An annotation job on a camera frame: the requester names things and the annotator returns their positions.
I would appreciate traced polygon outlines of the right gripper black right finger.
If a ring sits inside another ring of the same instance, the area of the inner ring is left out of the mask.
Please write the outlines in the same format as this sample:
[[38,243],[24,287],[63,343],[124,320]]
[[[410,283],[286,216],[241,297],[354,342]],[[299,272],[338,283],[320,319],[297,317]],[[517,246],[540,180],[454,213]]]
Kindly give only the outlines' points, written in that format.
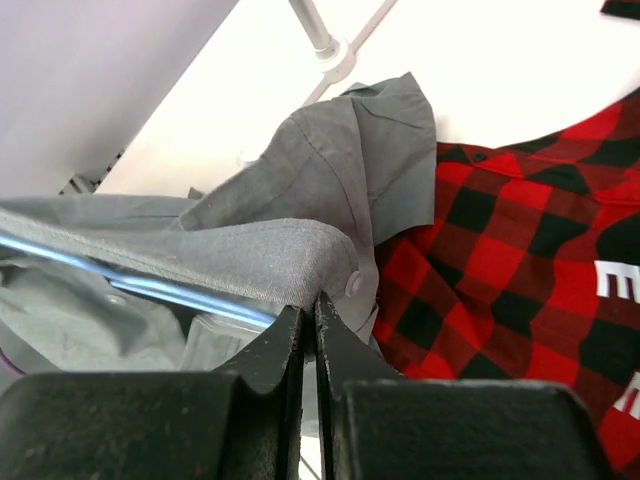
[[315,306],[327,479],[609,479],[584,405],[529,380],[411,380]]

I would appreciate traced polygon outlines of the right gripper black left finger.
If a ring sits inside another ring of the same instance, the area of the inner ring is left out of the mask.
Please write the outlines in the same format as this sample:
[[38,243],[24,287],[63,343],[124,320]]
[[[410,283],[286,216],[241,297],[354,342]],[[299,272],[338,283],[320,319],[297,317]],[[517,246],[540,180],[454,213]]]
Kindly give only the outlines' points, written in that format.
[[1,398],[5,479],[294,479],[305,316],[209,372],[56,373]]

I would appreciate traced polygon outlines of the blue wire hanger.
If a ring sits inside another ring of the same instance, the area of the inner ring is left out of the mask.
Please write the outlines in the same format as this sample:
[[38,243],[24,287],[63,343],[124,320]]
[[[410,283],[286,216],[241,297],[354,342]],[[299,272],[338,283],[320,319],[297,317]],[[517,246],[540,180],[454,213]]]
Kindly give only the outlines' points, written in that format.
[[125,273],[123,270],[99,263],[96,260],[27,241],[9,235],[5,231],[1,232],[1,246],[98,274],[120,290],[189,307],[199,312],[221,315],[245,327],[264,330],[271,326],[276,319],[274,313],[267,313],[214,294],[202,293],[191,287]]

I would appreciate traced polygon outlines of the grey button shirt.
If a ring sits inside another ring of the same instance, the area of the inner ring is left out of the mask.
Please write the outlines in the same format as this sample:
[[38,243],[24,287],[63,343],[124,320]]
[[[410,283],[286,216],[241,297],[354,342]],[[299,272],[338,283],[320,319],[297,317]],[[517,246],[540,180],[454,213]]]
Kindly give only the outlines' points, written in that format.
[[[5,199],[1,232],[275,315],[326,293],[368,341],[374,249],[433,222],[435,168],[432,108],[405,74],[295,111],[198,200]],[[28,373],[209,370],[261,331],[1,246],[1,358]]]

